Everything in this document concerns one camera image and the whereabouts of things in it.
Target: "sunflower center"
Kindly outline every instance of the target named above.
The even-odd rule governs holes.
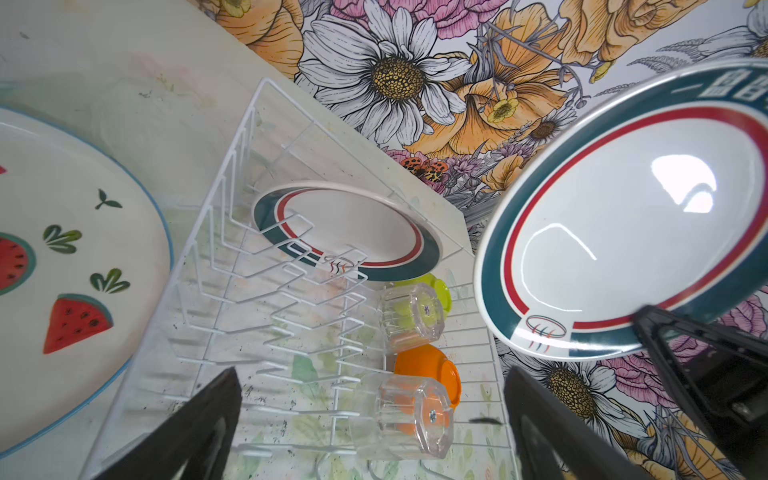
[[[373,84],[387,98],[410,100],[422,91],[424,75],[402,58],[390,57],[373,67]]]
[[[581,378],[571,370],[557,368],[547,378],[549,389],[554,396],[565,404],[573,413],[588,419],[597,411],[589,389]]]
[[[539,124],[539,126],[530,133],[530,135],[535,140],[544,140],[549,138],[554,133],[555,127],[556,125],[553,121],[542,121],[541,124]]]
[[[753,57],[768,58],[768,40],[764,40],[755,51],[752,52]]]

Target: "watermelon slice print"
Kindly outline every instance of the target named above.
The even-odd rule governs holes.
[[[0,295],[24,283],[35,269],[35,252],[29,243],[0,232]]]
[[[53,353],[112,328],[112,315],[101,302],[87,295],[63,293],[51,309],[43,353]]]

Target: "plate with green and red rim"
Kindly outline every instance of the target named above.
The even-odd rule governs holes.
[[[251,208],[253,225],[284,253],[339,275],[410,280],[441,258],[437,233],[407,208],[361,188],[298,181],[270,188]]]
[[[97,148],[2,108],[0,144],[1,458],[119,375],[173,252],[149,193]]]
[[[494,212],[474,284],[488,327],[547,359],[642,348],[657,305],[714,321],[768,279],[768,62],[707,62],[602,104]]]

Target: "clear plastic cup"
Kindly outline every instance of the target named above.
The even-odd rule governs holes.
[[[435,342],[445,328],[442,304],[426,283],[383,290],[380,309],[389,353]]]
[[[369,373],[353,393],[349,419],[360,458],[445,458],[453,443],[453,408],[445,387],[419,376]]]

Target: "green leaf print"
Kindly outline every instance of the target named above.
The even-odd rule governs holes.
[[[490,402],[493,399],[491,389],[486,390],[483,384],[480,384],[480,393],[482,394],[483,402]]]
[[[106,293],[118,293],[123,290],[127,290],[131,286],[130,282],[118,280],[123,275],[123,271],[119,268],[113,268],[107,272],[107,278],[104,278],[100,273],[94,273],[91,275],[91,285],[99,292]]]
[[[291,425],[314,445],[325,445],[330,440],[330,437],[326,435],[326,429],[315,416],[295,416],[291,420]]]
[[[464,443],[472,443],[472,430],[467,430],[464,436]],[[464,460],[468,461],[472,457],[472,447],[464,447]]]
[[[496,465],[496,454],[493,452],[493,449],[490,448],[491,439],[489,439],[488,437],[485,437],[485,444],[489,445],[488,456],[491,457],[491,461],[493,462],[493,465]]]
[[[349,472],[338,455],[334,455],[333,460],[331,460],[331,476],[329,480],[349,480]]]
[[[456,277],[453,276],[452,270],[448,270],[448,276],[447,278],[445,278],[445,283],[448,285],[458,285],[458,282],[456,281]],[[458,289],[454,289],[453,293],[458,298],[467,298],[467,297],[473,296],[469,286],[461,286]]]
[[[259,432],[253,439],[253,443],[264,443],[264,433]],[[249,457],[230,453],[227,468],[224,470],[224,480],[248,480],[257,473],[261,461],[259,457]]]
[[[376,338],[376,330],[370,328],[362,328],[357,330],[357,341],[361,342],[365,346],[369,346]]]
[[[323,369],[330,373],[336,373],[336,366],[338,365],[336,363],[336,354],[331,352],[326,353],[320,353],[317,358],[320,359],[321,362],[323,362]]]
[[[348,419],[336,420],[336,441],[340,445],[351,445],[353,443],[352,436],[349,434]]]
[[[101,203],[96,206],[96,210],[100,209],[102,205],[108,205],[109,207],[114,208],[122,208],[123,206],[120,205],[120,202],[117,202],[115,200],[107,200],[107,192],[103,191],[101,188],[98,189],[98,199],[101,200]]]
[[[317,370],[312,364],[312,359],[301,355],[293,356],[293,368],[290,376],[292,379],[302,382],[317,380]],[[299,385],[299,391],[313,402],[327,402],[328,400],[328,396],[317,383]]]
[[[400,468],[400,462],[392,461],[386,464],[382,480],[395,480],[397,478],[397,469]]]
[[[62,233],[60,225],[49,225],[43,232],[43,240],[48,248],[59,253],[74,253],[78,249],[70,243],[80,240],[83,234],[80,230],[69,230]]]

